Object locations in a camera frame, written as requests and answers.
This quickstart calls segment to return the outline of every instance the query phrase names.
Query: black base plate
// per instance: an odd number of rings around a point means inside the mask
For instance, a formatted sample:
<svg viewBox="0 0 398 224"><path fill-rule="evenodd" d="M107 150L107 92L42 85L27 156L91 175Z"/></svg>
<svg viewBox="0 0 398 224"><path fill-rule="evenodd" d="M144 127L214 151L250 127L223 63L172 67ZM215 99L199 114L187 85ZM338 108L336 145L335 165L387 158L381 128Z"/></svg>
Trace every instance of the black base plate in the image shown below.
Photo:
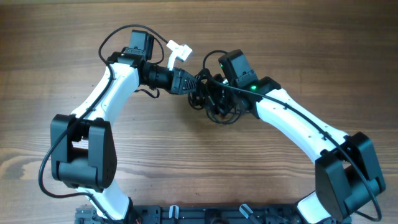
<svg viewBox="0 0 398 224"><path fill-rule="evenodd" d="M136 224L253 224L239 211L239 207L181 207L178 219L169 218L169 207L134 206L140 216ZM251 207L254 217L263 224L308 224L295 210L294 204L277 204L264 207ZM221 221L208 219L209 213L217 213ZM103 224L104 219L96 215L95 208L82 207L76 209L75 224ZM319 224L350 224L351 217L343 222L328 218Z"/></svg>

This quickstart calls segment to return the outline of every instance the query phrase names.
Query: wire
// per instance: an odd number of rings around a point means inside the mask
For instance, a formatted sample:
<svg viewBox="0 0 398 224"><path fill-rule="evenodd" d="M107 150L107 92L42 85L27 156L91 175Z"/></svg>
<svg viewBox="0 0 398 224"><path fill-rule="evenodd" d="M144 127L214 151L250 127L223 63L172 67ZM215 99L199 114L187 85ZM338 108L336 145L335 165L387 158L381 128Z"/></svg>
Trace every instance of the wire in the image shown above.
<svg viewBox="0 0 398 224"><path fill-rule="evenodd" d="M224 53L223 50L212 51L211 53ZM224 89L219 92L214 90L213 86L209 86L211 82L206 84L202 83L202 80L207 80L206 74L210 73L208 69L201 70L195 78L198 80L198 88L196 92L188 94L188 103L195 110L206 109L207 117L214 123L217 124L233 124L245 113L243 105L237 105L231 100L231 96L234 93L231 91L225 91Z"/></svg>
<svg viewBox="0 0 398 224"><path fill-rule="evenodd" d="M76 196L86 196L88 198L90 198L90 200L97 206L97 208L104 214L104 216L112 223L118 223L117 221L113 220L109 214L106 212L106 210L101 206L101 204L97 201L97 199L95 199L95 197L93 196L93 194L90 194L88 192L78 192L78 193L73 193L73 194L64 194L64 195L57 195L57 194L53 194L51 192L49 192L45 187L44 187L44 183L43 183L43 174L44 174L44 168L45 165L47 163L47 161L49 160L51 154L53 153L53 151L55 150L55 148L59 145L59 143L61 142L61 140L66 136L71 134L72 132L74 132L74 130L76 129L77 125L80 123L80 121L82 121L88 114L90 114L93 109L95 108L95 106L97 105L97 103L102 99L102 97L105 95L105 93L107 92L107 90L110 88L113 78L114 78L114 74L113 74L113 70L110 66L110 64L105 60L105 58L102 56L101 51L102 48L104 47L105 43L107 43L107 41L117 32L126 29L126 28L130 28L130 27L140 27L143 29L147 29L149 31L151 31L153 34L155 34L158 38L160 38L161 40L163 40L166 44L167 44L167 40L164 39L161 35L159 35L157 32L155 32L154 30L152 30L151 28L147 27L147 26L143 26L143 25L139 25L139 24L131 24L131 25L126 25L126 26L122 26L118 29L116 29L115 31L113 31L112 33L110 33L110 35L107 36L107 38L104 39L104 41L102 42L102 44L100 45L99 49L98 49L98 56L99 58L104 62L104 64L107 66L108 70L109 70L109 81L106 84L104 90L98 95L97 99L95 99L95 101L87 108L87 110L78 118L76 119L66 130L64 130L64 132L59 135L59 137L54 141L54 143L51 145L50 149L47 151L47 153L45 154L43 161L40 165L40 169L39 169L39 187L41 189L41 191L48 195L49 197L52 198L69 198L69 197L76 197ZM159 40L156 39L156 41L159 43L160 48L162 49L162 60L160 62L163 61L164 58L164 50L163 50L163 46L162 44L160 44Z"/></svg>
<svg viewBox="0 0 398 224"><path fill-rule="evenodd" d="M149 62L149 63L151 63L151 64L153 64L153 65L158 65L158 64L160 64L160 63L163 62L163 59L164 59L164 49L163 49L162 44L159 42L159 40L158 40L156 37L155 37L155 40L156 40L156 42L159 44L160 49L162 49L162 59L161 59L160 61L158 61L158 62L155 62L155 63L152 63L152 62Z"/></svg>
<svg viewBox="0 0 398 224"><path fill-rule="evenodd" d="M139 91L143 91L144 93L148 94L148 96L152 97L153 99L159 98L159 96L160 96L160 91L158 88L156 88L156 91L157 91L156 96L154 96L152 93L150 93L148 90L145 90L145 89L136 90L134 92L138 93Z"/></svg>
<svg viewBox="0 0 398 224"><path fill-rule="evenodd" d="M224 84L218 82L217 80L215 80L215 79L211 76L210 72L206 69L206 59L207 59L210 55L215 54L215 53L224 53L224 54L227 54L227 52L224 51L224 50L214 50L214 51L212 51L212 52L210 52L210 53L208 53L208 54L206 55L206 57L203 59L203 70L207 73L207 79L208 79L209 81L215 83L216 85L222 86L223 88L228 88L228 89L230 89L230 90L237 91L237 92L252 94L252 95L256 95L256 96L261 96L262 98L265 98L265 99L267 99L267 100L271 100L271 101L273 101L273 102L275 102L275 103L278 103L278 104L284 106L284 108L286 108L286 109L290 109L291 111L293 111L294 113L296 113L297 115L299 115L300 117L302 117L305 121L307 121L308 123L310 123L316 130L319 131L320 134L322 134L322 135L323 135L325 138L327 138L333 145L335 145L336 148L337 148L337 150L343 155L343 157L354 167L354 170L355 170L356 173L358 174L359 178L361 178L361 180L362 180L363 184L365 185L366 190L368 191L368 194L369 194L369 196L370 196L370 198L371 198L371 200L372 200L372 202L373 202L374 208L376 209L377 218L370 217L369 215L364 214L364 213L359 212L359 211L355 211L355 213L358 214L358 215L360 215L360 216L362 216L362 217L364 217L364 218L366 218L366 219L368 219L368 220L371 220L371 221L373 221L373 222L378 222L378 221L380 221L381 218L382 218L382 213L381 213L381 209L380 209L379 203L377 202L376 196L374 195L373 191L371 190L371 188L370 188L370 186L369 186L369 183L367 182L365 176L363 175L363 173L362 173L361 170L359 169L358 165L356 165L356 163L354 162L354 160L347 154L347 152L345 152L345 151L341 148L341 146L340 146L340 145L339 145L339 144L338 144L326 131L324 131L321 127L319 127L319 125L317 125L317 124L316 124L315 122L313 122L310 118L308 118L308 117L305 116L303 113L301 113L299 110L296 110L294 107L290 106L289 104L287 104L287 103L285 103L285 102L283 102L283 101L280 101L280 100L278 100L278 99L275 99L275 98L273 98L273 97L267 96L267 95L263 95L263 94L260 94L260 93L255 93L255 92L248 91L248 90L243 90L243 89L236 88L236 87L229 86L229 85L224 85Z"/></svg>

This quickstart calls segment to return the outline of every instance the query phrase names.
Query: black bracket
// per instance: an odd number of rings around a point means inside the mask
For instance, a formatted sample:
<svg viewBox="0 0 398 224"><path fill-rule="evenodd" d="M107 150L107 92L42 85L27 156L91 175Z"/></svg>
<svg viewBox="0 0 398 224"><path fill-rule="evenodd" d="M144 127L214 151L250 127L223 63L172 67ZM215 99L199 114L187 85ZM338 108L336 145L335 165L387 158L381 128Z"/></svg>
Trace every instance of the black bracket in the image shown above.
<svg viewBox="0 0 398 224"><path fill-rule="evenodd" d="M154 48L155 37L148 32L140 30L132 30L130 44L126 53L145 56L146 60L152 58L152 50Z"/></svg>
<svg viewBox="0 0 398 224"><path fill-rule="evenodd" d="M363 133L347 136L341 148L358 165L373 194L385 191L384 181L372 141ZM343 167L343 156L334 149L315 161L315 189L325 210L342 220L370 201L359 175L350 165Z"/></svg>
<svg viewBox="0 0 398 224"><path fill-rule="evenodd" d="M51 143L75 120L74 115L57 114L51 122ZM73 147L72 141L82 138L88 139L88 149ZM81 186L102 192L111 185L116 166L111 125L102 119L80 122L51 155L53 178L74 189Z"/></svg>
<svg viewBox="0 0 398 224"><path fill-rule="evenodd" d="M249 65L248 60L241 50L233 50L218 59L229 85L243 90L265 95L272 90L280 90L280 84L269 77L258 79L256 72ZM261 96L237 94L233 101L243 105L244 110L249 110L257 119L259 115L256 103L262 100Z"/></svg>

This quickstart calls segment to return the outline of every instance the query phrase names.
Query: end effector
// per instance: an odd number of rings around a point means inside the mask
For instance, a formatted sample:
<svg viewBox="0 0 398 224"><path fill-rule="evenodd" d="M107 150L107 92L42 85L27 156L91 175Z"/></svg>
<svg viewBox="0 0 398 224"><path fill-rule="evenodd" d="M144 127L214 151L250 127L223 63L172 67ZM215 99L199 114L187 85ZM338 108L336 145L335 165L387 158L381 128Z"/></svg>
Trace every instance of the end effector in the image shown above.
<svg viewBox="0 0 398 224"><path fill-rule="evenodd" d="M152 58L153 46L153 35L133 30L129 47L123 48L122 52L114 52L112 56L108 57L107 62L110 64L124 63L137 68L139 84L147 85L151 89L161 88L174 95L184 95L196 91L197 79L184 69L175 67L170 69L148 62Z"/></svg>

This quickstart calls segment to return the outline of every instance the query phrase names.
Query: wood grain surface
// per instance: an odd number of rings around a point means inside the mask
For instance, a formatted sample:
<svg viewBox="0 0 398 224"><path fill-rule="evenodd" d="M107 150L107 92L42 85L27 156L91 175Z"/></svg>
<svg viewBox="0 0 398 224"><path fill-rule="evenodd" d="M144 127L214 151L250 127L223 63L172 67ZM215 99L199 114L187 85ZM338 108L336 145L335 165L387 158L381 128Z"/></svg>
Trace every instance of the wood grain surface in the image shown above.
<svg viewBox="0 0 398 224"><path fill-rule="evenodd" d="M398 222L397 2L275 0L1 6L0 223L72 223L87 203L45 196L39 165L52 118L79 106L103 76L100 43L133 23L188 44L193 55L177 65L192 74L209 51L241 49L260 77L326 123L367 134L387 182L382 222ZM128 45L130 31L103 54ZM213 73L221 72L216 59ZM186 96L133 94L113 134L116 178L136 205L293 203L315 188L313 164L280 131L250 114L212 123ZM73 192L50 166L44 176L49 190ZM362 210L375 214L370 204Z"/></svg>

